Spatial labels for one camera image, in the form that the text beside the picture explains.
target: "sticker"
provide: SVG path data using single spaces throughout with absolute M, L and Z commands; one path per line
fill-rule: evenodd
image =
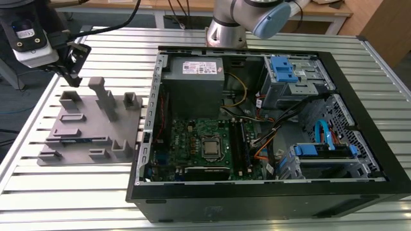
M 34 36 L 34 30 L 28 29 L 28 30 L 17 31 L 16 35 L 17 35 L 18 39 L 29 38 L 29 37 Z
M 267 171 L 271 173 L 271 175 L 273 174 L 273 167 L 271 166 L 271 164 L 267 163 L 265 166 Z
M 261 106 L 263 106 L 263 100 L 256 100 L 256 107 L 261 108 Z
M 184 62 L 182 74 L 200 74 L 200 75 L 216 75 L 217 63 L 216 62 Z
M 295 71 L 295 74 L 296 74 L 297 76 L 305 76 L 305 72 L 304 72 L 304 71 Z

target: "green motherboard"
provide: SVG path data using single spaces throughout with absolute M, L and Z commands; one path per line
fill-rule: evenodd
M 241 137 L 232 139 L 232 128 L 241 127 Z M 229 169 L 228 180 L 256 180 L 261 178 L 260 166 L 247 150 L 233 148 L 237 142 L 248 149 L 249 141 L 256 136 L 251 121 L 232 120 L 173 120 L 170 126 L 169 148 L 156 152 L 156 173 L 158 181 L 184 181 L 185 167 L 224 167 Z

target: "orange wire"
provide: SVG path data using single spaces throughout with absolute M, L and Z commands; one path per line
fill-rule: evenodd
M 264 147 L 268 145 L 268 143 L 272 141 L 272 139 L 275 138 L 275 135 L 267 140 L 267 142 L 263 144 L 263 146 L 260 147 L 260 149 L 257 150 L 256 154 L 255 154 L 255 158 L 256 159 L 264 159 L 268 160 L 268 158 L 259 156 L 257 154 L 261 152 L 261 150 L 264 149 Z
M 260 108 L 256 110 L 256 118 L 257 118 L 257 119 L 264 119 L 264 118 L 259 117 L 259 112 L 260 112 L 260 110 L 261 110 Z
M 331 132 L 331 136 L 332 136 L 332 139 L 333 139 L 333 142 L 335 143 L 340 143 L 340 140 L 339 140 L 339 138 L 336 137 L 336 135 L 335 135 L 335 133 L 333 133 L 333 131 L 329 129 L 329 132 Z

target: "yellow wire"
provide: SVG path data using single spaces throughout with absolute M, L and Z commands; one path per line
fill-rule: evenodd
M 243 103 L 245 101 L 245 98 L 247 98 L 247 87 L 245 87 L 245 84 L 244 82 L 240 80 L 239 77 L 236 77 L 233 74 L 225 72 L 225 74 L 231 75 L 233 78 L 236 78 L 236 80 L 240 82 L 240 84 L 243 85 L 243 88 L 244 88 L 244 95 L 243 95 L 243 99 L 235 103 L 235 104 L 231 104 L 231 105 L 224 105 L 223 107 L 235 107 L 237 106 L 240 103 Z

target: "floor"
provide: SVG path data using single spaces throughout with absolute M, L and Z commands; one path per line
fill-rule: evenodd
M 129 23 L 129 27 L 145 27 L 154 28 L 154 17 L 152 15 L 136 15 L 134 19 Z M 94 26 L 113 26 L 122 23 L 128 19 L 128 15 L 124 14 L 89 14 L 74 13 L 72 20 L 66 22 L 68 28 L 72 32 L 77 32 L 81 25 Z M 204 17 L 195 17 L 191 21 L 193 29 L 203 29 L 209 25 L 211 19 Z M 164 18 L 165 28 L 178 28 L 178 24 L 170 17 Z M 22 91 L 14 90 L 8 86 L 6 82 L 0 77 L 0 129 L 10 129 L 20 131 L 25 120 L 30 114 L 32 107 L 42 94 L 46 84 L 52 78 L 52 74 L 41 71 L 34 71 L 26 68 L 14 59 L 10 51 L 5 35 L 0 28 L 0 58 L 8 63 L 20 75 L 18 78 L 25 83 L 26 87 Z M 411 54 L 407 55 L 401 63 L 395 67 L 393 71 L 401 78 L 403 82 L 411 88 Z M 6 151 L 10 147 L 9 142 L 1 142 L 10 140 L 16 137 L 16 134 L 0 132 L 0 161 L 2 160 Z

